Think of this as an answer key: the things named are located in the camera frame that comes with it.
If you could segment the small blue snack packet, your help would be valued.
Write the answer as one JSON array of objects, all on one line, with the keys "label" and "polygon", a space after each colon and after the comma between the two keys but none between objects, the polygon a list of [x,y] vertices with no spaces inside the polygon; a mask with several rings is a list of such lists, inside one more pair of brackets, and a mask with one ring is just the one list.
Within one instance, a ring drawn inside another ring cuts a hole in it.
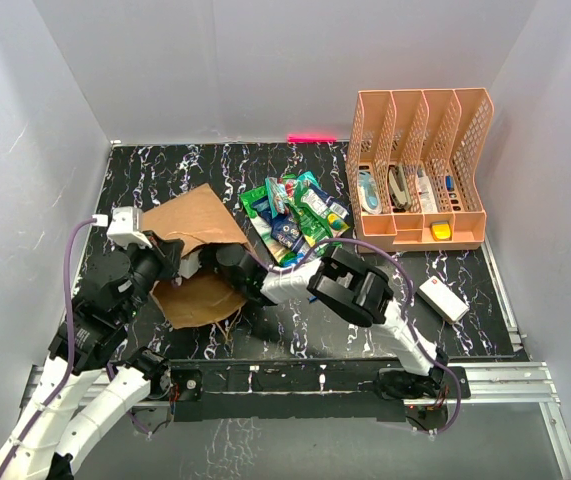
[{"label": "small blue snack packet", "polygon": [[289,268],[289,267],[294,267],[296,265],[299,265],[301,263],[305,263],[309,260],[309,258],[312,256],[311,253],[302,253],[299,252],[291,257],[288,257],[284,263],[283,263],[283,267],[284,268]]}]

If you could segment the green white snack bag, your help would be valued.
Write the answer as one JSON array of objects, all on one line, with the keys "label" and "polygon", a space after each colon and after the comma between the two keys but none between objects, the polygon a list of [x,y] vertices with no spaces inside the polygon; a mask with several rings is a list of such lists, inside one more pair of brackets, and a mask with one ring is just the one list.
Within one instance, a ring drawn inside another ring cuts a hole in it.
[{"label": "green white snack bag", "polygon": [[309,180],[296,181],[289,207],[310,247],[349,230],[349,211]]}]

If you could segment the dark blue snack bag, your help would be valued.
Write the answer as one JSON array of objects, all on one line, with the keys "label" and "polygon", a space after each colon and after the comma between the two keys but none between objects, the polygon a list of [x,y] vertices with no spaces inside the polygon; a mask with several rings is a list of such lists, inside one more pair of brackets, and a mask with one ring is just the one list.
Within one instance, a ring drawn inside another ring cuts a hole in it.
[{"label": "dark blue snack bag", "polygon": [[287,216],[284,214],[277,214],[276,216],[272,216],[271,207],[268,200],[263,199],[260,202],[256,202],[253,208],[256,210],[258,215],[268,223],[273,234],[282,231],[282,227],[284,225],[284,221],[287,219]]}]

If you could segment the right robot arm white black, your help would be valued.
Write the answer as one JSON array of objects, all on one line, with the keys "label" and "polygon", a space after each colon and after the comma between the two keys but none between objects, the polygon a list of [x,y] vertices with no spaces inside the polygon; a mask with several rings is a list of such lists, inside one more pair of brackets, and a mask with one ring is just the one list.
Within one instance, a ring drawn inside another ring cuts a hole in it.
[{"label": "right robot arm white black", "polygon": [[447,360],[393,303],[389,276],[355,254],[330,247],[319,258],[288,268],[268,267],[239,244],[207,246],[201,266],[243,299],[261,306],[315,298],[349,324],[381,328],[402,369],[385,374],[379,390],[400,399],[446,395]]}]

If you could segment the green Chuba cassava chips bag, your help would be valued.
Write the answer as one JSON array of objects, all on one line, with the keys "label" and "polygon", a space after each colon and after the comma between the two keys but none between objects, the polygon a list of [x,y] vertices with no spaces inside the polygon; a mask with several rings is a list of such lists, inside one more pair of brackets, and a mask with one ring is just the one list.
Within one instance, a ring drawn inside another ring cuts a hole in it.
[{"label": "green Chuba cassava chips bag", "polygon": [[243,193],[240,196],[240,199],[251,224],[263,241],[265,247],[271,253],[277,265],[283,266],[284,261],[294,254],[292,254],[287,248],[281,246],[271,237],[271,227],[258,215],[256,210],[253,208],[256,202],[260,202],[263,199],[268,200],[265,181],[261,186]]}]

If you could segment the brown paper bag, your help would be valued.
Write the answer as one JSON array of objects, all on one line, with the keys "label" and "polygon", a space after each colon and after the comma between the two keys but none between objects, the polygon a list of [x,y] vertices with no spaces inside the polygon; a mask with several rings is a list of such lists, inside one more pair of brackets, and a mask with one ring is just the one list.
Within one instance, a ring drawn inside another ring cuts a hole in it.
[{"label": "brown paper bag", "polygon": [[[247,236],[210,185],[202,184],[143,213],[142,227],[162,240],[181,240],[182,259],[205,247],[239,243],[252,250]],[[176,329],[225,320],[246,303],[224,278],[202,266],[179,286],[156,283],[152,297]]]}]

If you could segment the teal red candy bag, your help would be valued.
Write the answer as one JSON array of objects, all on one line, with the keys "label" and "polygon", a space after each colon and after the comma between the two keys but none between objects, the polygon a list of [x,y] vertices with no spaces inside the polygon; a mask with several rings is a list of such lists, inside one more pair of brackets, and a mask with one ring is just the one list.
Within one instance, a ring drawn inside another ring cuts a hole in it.
[{"label": "teal red candy bag", "polygon": [[319,187],[316,177],[310,171],[304,172],[299,176],[267,177],[265,179],[265,188],[271,217],[287,215],[289,206],[294,202],[296,191],[310,185]]}]

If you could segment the blue white snack bag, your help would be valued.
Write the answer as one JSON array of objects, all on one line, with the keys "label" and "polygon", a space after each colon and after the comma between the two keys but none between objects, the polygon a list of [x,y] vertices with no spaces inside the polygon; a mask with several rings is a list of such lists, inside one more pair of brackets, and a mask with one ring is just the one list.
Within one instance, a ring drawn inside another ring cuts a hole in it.
[{"label": "blue white snack bag", "polygon": [[289,213],[286,216],[287,219],[284,221],[282,231],[277,232],[276,234],[271,232],[271,237],[294,255],[299,252],[307,253],[312,247],[306,243],[290,207]]}]

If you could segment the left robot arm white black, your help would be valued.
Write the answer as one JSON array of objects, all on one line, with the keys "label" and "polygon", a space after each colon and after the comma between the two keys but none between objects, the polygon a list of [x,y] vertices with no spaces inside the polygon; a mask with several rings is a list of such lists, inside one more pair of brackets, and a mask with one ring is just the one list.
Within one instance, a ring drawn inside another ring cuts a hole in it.
[{"label": "left robot arm white black", "polygon": [[39,383],[0,449],[0,479],[72,479],[91,450],[139,401],[171,387],[169,362],[140,348],[85,408],[127,326],[155,284],[177,276],[184,243],[151,231],[87,265],[49,346]]}]

